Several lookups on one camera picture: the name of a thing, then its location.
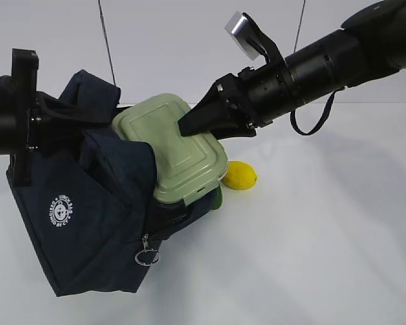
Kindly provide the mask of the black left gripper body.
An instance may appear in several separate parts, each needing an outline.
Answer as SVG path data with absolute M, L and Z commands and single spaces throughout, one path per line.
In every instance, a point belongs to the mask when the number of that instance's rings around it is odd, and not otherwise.
M 32 157 L 41 151 L 41 105 L 38 101 L 39 57 L 31 49 L 12 50 L 12 78 L 16 81 L 17 149 L 10 158 L 12 185 L 31 185 Z

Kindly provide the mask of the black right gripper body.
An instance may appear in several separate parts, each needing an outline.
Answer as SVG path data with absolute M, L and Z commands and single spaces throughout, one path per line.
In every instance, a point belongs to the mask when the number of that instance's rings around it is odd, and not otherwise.
M 246 67 L 226 74 L 214 86 L 240 126 L 264 127 L 294 110 L 294 81 L 286 66 Z

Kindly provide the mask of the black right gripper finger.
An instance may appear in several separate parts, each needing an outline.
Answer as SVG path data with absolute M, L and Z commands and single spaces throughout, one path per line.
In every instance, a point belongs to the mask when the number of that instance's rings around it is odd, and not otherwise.
M 255 129 L 249 129 L 245 125 L 238 125 L 230 122 L 213 122 L 210 124 L 210 132 L 216 138 L 235 138 L 235 137 L 255 137 Z
M 205 132 L 222 133 L 235 129 L 231 115 L 231 102 L 223 94 L 221 84 L 214 83 L 197 105 L 178 121 L 180 134 L 184 137 Z

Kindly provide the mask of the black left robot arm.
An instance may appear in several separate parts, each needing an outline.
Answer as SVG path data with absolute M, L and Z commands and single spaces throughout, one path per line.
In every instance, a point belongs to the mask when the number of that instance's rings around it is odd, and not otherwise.
M 12 71 L 0 76 L 0 155 L 9 156 L 13 186 L 31 185 L 32 154 L 52 121 L 46 95 L 37 91 L 39 57 L 31 49 L 12 49 Z

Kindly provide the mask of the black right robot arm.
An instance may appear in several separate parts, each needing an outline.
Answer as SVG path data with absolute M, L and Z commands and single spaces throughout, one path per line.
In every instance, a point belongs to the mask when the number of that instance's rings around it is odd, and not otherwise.
M 262 56 L 265 64 L 217 79 L 179 119 L 182 136 L 253 137 L 258 128 L 327 97 L 321 128 L 336 93 L 406 69 L 406 1 L 373 3 L 289 56 L 245 12 L 234 13 L 225 29 L 249 58 Z

